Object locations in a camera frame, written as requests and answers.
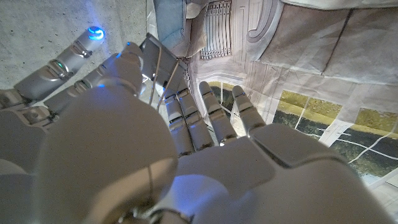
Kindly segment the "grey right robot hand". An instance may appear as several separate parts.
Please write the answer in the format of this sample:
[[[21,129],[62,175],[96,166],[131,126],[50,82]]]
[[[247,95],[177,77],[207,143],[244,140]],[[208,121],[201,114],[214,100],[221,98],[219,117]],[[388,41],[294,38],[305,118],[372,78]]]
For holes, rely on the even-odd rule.
[[[35,223],[32,186],[42,140],[58,119],[67,97],[38,102],[66,83],[104,41],[105,31],[87,28],[48,64],[13,88],[1,90],[1,223]]]

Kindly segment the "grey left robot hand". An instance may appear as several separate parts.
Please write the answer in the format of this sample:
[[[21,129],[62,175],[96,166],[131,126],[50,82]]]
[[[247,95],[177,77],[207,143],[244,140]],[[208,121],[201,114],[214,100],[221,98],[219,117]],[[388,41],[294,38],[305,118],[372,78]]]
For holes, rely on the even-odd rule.
[[[246,136],[187,156],[138,96],[143,54],[100,67],[50,129],[37,164],[40,223],[392,223],[336,152],[249,109]]]

